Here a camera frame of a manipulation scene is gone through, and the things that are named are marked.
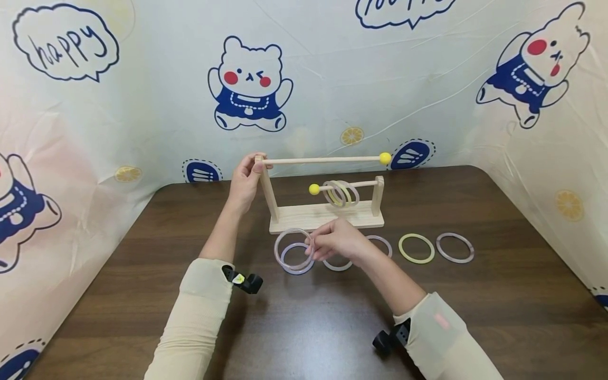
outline wooden table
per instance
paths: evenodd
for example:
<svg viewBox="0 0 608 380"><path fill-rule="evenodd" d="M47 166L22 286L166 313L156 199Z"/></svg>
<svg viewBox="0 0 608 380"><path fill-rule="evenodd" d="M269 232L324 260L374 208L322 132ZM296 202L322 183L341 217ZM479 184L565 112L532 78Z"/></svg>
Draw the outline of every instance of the wooden table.
<svg viewBox="0 0 608 380"><path fill-rule="evenodd" d="M273 184L279 204L315 203L321 199L308 194L310 183L375 174L279 178ZM391 242L394 260L462 316L505 379L605 378L608 314L484 172L451 167L380 174L386 225L364 233ZM181 278L228 189L228 182L160 189L28 379L141 379ZM371 189L361 194L369 199ZM262 276L264 285L257 295L234 290L206 379L421 379L406 354L384 361L375 355L371 342L392 317L363 272L353 267L335 273L317 263L305 275L286 274L272 253L276 236L268 234L269 218L258 191L241 225L235 264ZM443 232L460 233L477 256L466 265L439 255L415 265L397 249L410 232L431 241ZM284 241L301 240L293 235ZM443 246L466 256L458 241L445 239ZM428 252L415 239L405 248L418 258ZM293 252L290 260L300 258Z"/></svg>

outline red cheek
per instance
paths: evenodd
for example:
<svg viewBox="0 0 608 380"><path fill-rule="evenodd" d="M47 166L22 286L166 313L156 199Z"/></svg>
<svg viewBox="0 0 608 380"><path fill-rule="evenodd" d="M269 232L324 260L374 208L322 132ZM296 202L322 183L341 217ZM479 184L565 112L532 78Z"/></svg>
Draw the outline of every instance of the red cheek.
<svg viewBox="0 0 608 380"><path fill-rule="evenodd" d="M238 82L238 76L233 71L226 72L224 74L224 81L229 85L235 85Z"/></svg>
<svg viewBox="0 0 608 380"><path fill-rule="evenodd" d="M558 75L560 69L561 69L561 67L559 67L559 65L556 64L555 67L553 68L553 70L551 70L551 76L554 77L555 75Z"/></svg>
<svg viewBox="0 0 608 380"><path fill-rule="evenodd" d="M260 86L262 87L268 87L270 86L270 78L269 77L262 77L262 79L260 79Z"/></svg>
<svg viewBox="0 0 608 380"><path fill-rule="evenodd" d="M532 55L543 54L547 50L547 42L545 40L536 40L528 46L528 53Z"/></svg>

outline forearm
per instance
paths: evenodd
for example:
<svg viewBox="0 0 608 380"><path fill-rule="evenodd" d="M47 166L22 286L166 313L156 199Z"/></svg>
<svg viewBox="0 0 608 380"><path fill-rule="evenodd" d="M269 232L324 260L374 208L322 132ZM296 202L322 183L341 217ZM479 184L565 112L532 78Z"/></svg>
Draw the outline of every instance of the forearm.
<svg viewBox="0 0 608 380"><path fill-rule="evenodd" d="M237 245L238 225L242 216L242 211L228 200L199 257L232 263Z"/></svg>
<svg viewBox="0 0 608 380"><path fill-rule="evenodd" d="M410 319L406 350L427 380L499 380L494 364L465 322L437 293L427 294L393 260L375 248L361 268L395 316Z"/></svg>
<svg viewBox="0 0 608 380"><path fill-rule="evenodd" d="M414 309L395 316L410 320L406 350L427 380L502 380L502 376L473 339L465 322L437 293Z"/></svg>
<svg viewBox="0 0 608 380"><path fill-rule="evenodd" d="M414 309L426 296L393 260L370 243L370 255L366 255L361 268L374 283L393 314L400 316Z"/></svg>
<svg viewBox="0 0 608 380"><path fill-rule="evenodd" d="M232 294L224 265L203 258L190 265L145 380L202 379Z"/></svg>

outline yellow ball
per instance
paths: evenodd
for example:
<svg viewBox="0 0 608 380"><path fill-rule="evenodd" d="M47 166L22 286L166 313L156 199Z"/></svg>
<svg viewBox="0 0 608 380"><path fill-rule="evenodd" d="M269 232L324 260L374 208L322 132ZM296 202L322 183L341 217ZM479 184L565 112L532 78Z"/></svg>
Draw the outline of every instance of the yellow ball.
<svg viewBox="0 0 608 380"><path fill-rule="evenodd" d="M380 163L382 165L388 165L390 163L391 158L393 158L393 156L390 155L390 153L382 153L380 154Z"/></svg>
<svg viewBox="0 0 608 380"><path fill-rule="evenodd" d="M308 187L308 192L309 192L311 195L317 195L317 194L319 194L319 191L320 191L320 190L319 190L319 185L317 185L317 184L312 184L312 185L310 185L310 186Z"/></svg>

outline wooden base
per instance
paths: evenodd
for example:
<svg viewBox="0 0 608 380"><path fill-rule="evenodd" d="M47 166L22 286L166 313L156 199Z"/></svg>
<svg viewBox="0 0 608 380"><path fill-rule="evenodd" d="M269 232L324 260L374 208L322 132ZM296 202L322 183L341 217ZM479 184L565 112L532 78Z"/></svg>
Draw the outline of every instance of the wooden base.
<svg viewBox="0 0 608 380"><path fill-rule="evenodd" d="M313 231L336 218L342 217L357 228L384 227L382 212L371 213L371 201L361 201L354 207L338 209L329 203L284 206L278 208L279 222L270 220L270 233L278 235L290 228Z"/></svg>

